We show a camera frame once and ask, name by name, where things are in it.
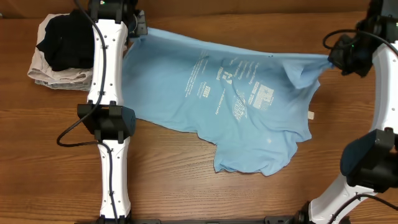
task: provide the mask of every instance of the blue shirt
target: blue shirt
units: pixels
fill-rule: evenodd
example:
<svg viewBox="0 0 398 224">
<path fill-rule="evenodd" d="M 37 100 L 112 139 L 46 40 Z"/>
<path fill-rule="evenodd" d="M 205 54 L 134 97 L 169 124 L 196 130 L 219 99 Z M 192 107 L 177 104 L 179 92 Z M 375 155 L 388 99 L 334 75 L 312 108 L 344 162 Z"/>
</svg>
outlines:
<svg viewBox="0 0 398 224">
<path fill-rule="evenodd" d="M 270 54 L 149 29 L 123 61 L 124 105 L 137 118 L 217 145 L 216 171 L 286 166 L 311 138 L 308 106 L 326 55 Z"/>
</svg>

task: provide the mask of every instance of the wood grain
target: wood grain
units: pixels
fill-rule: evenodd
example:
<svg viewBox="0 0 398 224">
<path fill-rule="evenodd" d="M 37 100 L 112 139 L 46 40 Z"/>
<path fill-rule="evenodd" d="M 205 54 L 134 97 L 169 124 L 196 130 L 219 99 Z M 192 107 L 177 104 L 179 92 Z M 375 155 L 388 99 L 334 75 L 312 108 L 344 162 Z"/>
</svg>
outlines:
<svg viewBox="0 0 398 224">
<path fill-rule="evenodd" d="M 88 0 L 80 0 L 82 6 Z M 262 14 L 365 11 L 370 0 L 139 0 L 137 8 L 148 17 L 204 16 L 213 14 Z M 0 12 L 9 18 L 44 18 L 69 13 L 72 0 L 0 0 Z"/>
<path fill-rule="evenodd" d="M 364 12 L 258 14 L 150 19 L 151 27 L 266 52 L 327 54 L 321 40 L 353 27 Z M 93 220 L 101 205 L 96 147 L 66 149 L 55 139 L 74 122 L 80 91 L 35 85 L 26 73 L 40 20 L 0 21 L 0 223 Z M 344 147 L 367 133 L 373 118 L 374 72 L 366 78 L 325 72 L 310 110 L 313 139 L 270 177 L 215 173 L 216 147 L 196 134 L 138 121 L 128 155 L 134 218 L 161 220 L 264 218 L 293 214 L 319 196 L 339 173 Z M 68 141 L 92 139 L 78 127 Z M 382 198 L 398 204 L 398 191 Z M 351 213 L 353 223 L 396 223 L 398 214 L 373 201 Z"/>
</svg>

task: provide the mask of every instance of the black cable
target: black cable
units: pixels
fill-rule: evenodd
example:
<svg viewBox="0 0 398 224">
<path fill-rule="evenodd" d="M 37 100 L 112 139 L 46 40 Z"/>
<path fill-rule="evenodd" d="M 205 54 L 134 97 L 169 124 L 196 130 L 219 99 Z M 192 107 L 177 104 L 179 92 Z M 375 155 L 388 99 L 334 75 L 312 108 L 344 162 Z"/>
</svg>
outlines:
<svg viewBox="0 0 398 224">
<path fill-rule="evenodd" d="M 346 32 L 370 36 L 370 37 L 382 42 L 383 44 L 386 44 L 387 47 L 389 47 L 398 57 L 398 50 L 392 44 L 390 44 L 388 41 L 384 40 L 383 38 L 379 37 L 378 35 L 374 35 L 372 33 L 366 32 L 366 31 L 355 30 L 355 29 L 341 29 L 341 30 L 336 30 L 336 31 L 333 31 L 333 32 L 329 33 L 328 35 L 326 35 L 323 38 L 323 42 L 322 42 L 323 46 L 326 49 L 330 49 L 330 50 L 333 50 L 333 49 L 344 49 L 346 47 L 351 47 L 358 40 L 354 40 L 354 41 L 352 41 L 349 44 L 345 44 L 345 45 L 339 46 L 339 47 L 330 47 L 329 45 L 326 44 L 326 41 L 329 39 L 329 37 L 331 37 L 333 35 L 336 35 L 336 34 L 346 33 Z"/>
<path fill-rule="evenodd" d="M 379 198 L 379 197 L 376 197 L 376 196 L 373 196 L 373 195 L 368 195 L 368 194 L 357 194 L 357 195 L 355 195 L 353 198 L 349 199 L 346 203 L 344 203 L 344 204 L 336 211 L 336 213 L 333 214 L 333 216 L 331 217 L 331 219 L 330 219 L 330 221 L 328 222 L 328 224 L 332 224 L 332 223 L 336 220 L 337 216 L 338 216 L 348 205 L 350 205 L 350 204 L 351 204 L 352 202 L 354 202 L 355 200 L 361 200 L 361 198 L 363 198 L 363 197 L 368 197 L 368 198 L 377 200 L 378 202 L 381 202 L 381 203 L 383 203 L 384 205 L 387 205 L 388 207 L 391 207 L 391 208 L 393 208 L 393 209 L 395 209 L 395 210 L 398 211 L 398 206 L 395 206 L 395 205 L 391 204 L 390 202 L 388 202 L 388 201 L 386 201 L 386 200 L 383 200 L 383 199 L 381 199 L 381 198 Z"/>
<path fill-rule="evenodd" d="M 76 4 L 76 6 L 79 8 L 80 12 L 85 15 L 85 17 L 91 22 L 91 24 L 93 25 L 94 29 L 97 31 L 99 38 L 101 39 L 101 45 L 105 46 L 105 41 L 104 38 L 102 36 L 102 33 L 100 31 L 100 29 L 98 28 L 98 26 L 95 24 L 95 22 L 91 19 L 91 17 L 85 12 L 83 6 L 81 6 L 79 0 L 73 0 Z M 84 117 L 80 118 L 78 121 L 76 121 L 73 125 L 71 125 L 69 128 L 67 128 L 66 130 L 64 130 L 57 138 L 57 144 L 59 146 L 63 146 L 63 147 L 77 147 L 77 146 L 87 146 L 87 145 L 91 145 L 91 144 L 96 144 L 96 145 L 101 145 L 104 146 L 106 148 L 106 151 L 109 154 L 109 196 L 111 197 L 111 203 L 112 203 L 112 209 L 113 209 L 113 215 L 114 215 L 114 219 L 116 224 L 118 224 L 118 216 L 116 213 L 116 205 L 114 203 L 114 198 L 113 198 L 113 190 L 112 190 L 112 171 L 113 171 L 113 163 L 112 163 L 112 150 L 109 148 L 109 146 L 107 146 L 105 143 L 102 142 L 98 142 L 98 141 L 90 141 L 90 142 L 80 142 L 80 143 L 73 143 L 73 144 L 65 144 L 61 142 L 61 139 L 67 134 L 69 133 L 73 128 L 75 128 L 76 126 L 78 126 L 81 122 L 83 122 L 87 117 L 89 117 L 95 110 L 98 109 L 101 100 L 102 100 L 102 96 L 104 93 L 104 86 L 105 86 L 105 75 L 106 75 L 106 48 L 102 47 L 103 50 L 103 71 L 102 71 L 102 80 L 101 80 L 101 88 L 99 90 L 99 97 L 97 102 L 95 103 L 94 107 L 86 114 L 84 115 Z"/>
</svg>

